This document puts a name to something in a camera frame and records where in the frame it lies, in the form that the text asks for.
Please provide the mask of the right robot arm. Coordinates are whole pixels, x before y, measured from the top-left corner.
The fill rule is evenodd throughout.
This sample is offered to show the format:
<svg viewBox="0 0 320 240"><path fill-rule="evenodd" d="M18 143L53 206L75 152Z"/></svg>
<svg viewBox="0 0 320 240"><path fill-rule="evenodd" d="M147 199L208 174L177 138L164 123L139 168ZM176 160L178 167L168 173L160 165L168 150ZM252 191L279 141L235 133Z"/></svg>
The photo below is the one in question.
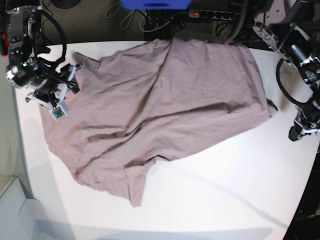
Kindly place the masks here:
<svg viewBox="0 0 320 240"><path fill-rule="evenodd" d="M60 71L56 70L66 60L66 35L38 0L12 0L8 1L6 6L10 14L6 32L6 79L17 89L33 90L25 98L26 102L34 100L42 106L47 105L55 109L58 103L64 100L64 91L77 94L80 90L75 78L75 71L80 68L79 64L67 64ZM42 32L42 17L46 17L54 25L61 39L62 53L55 61L40 57L41 54L49 54L51 51Z"/></svg>

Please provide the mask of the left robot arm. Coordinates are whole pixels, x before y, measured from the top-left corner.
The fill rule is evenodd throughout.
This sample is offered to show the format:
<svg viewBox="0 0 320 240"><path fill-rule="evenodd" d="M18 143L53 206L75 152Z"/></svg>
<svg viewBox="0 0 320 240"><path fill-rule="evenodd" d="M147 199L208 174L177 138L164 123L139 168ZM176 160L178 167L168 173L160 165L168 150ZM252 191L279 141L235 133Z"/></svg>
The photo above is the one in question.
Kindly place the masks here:
<svg viewBox="0 0 320 240"><path fill-rule="evenodd" d="M302 137L320 131L320 50L301 25L311 16L318 0L237 0L240 10L235 20L237 25L226 40L234 44L241 29L249 25L269 49L280 55L276 66L276 81L283 95L295 105L297 116L288 137L295 142ZM284 63L296 68L311 91L306 102L294 99L284 88L280 70Z"/></svg>

